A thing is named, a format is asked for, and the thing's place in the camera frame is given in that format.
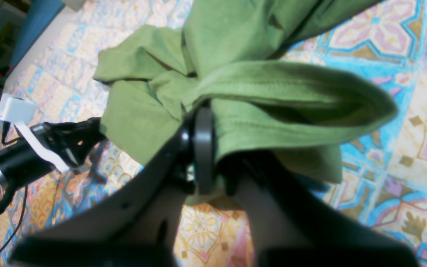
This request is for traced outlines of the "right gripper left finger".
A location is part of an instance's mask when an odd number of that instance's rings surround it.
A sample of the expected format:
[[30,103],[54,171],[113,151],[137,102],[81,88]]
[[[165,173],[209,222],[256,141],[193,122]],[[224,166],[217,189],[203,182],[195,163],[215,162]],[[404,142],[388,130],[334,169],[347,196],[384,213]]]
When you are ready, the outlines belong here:
[[214,116],[190,113],[143,171],[108,199],[24,238],[11,267],[173,267],[187,196],[215,187]]

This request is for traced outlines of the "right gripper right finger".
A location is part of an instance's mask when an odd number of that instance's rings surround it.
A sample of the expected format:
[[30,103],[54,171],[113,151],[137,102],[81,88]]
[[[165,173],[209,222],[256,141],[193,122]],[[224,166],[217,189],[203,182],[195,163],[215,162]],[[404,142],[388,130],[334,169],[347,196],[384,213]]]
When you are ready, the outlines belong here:
[[224,159],[226,192],[244,209],[255,267],[418,267],[412,250],[319,200],[270,152]]

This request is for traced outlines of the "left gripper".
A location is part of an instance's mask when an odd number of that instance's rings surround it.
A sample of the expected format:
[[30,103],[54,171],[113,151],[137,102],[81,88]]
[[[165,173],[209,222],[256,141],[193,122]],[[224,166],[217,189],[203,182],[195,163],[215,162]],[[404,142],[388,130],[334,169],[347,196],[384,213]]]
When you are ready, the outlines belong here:
[[73,170],[82,166],[93,148],[106,139],[100,132],[100,125],[100,117],[78,123],[45,122],[33,126],[32,133]]

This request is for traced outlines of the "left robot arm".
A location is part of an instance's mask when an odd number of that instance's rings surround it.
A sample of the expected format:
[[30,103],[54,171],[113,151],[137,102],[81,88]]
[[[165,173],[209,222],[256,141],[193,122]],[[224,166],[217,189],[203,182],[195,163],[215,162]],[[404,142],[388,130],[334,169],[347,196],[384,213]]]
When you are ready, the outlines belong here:
[[[93,147],[106,137],[100,133],[100,117],[78,123],[40,123],[30,127],[42,146],[56,153],[74,171],[84,165]],[[0,151],[0,214],[10,205],[15,192],[56,170],[24,137],[11,141]]]

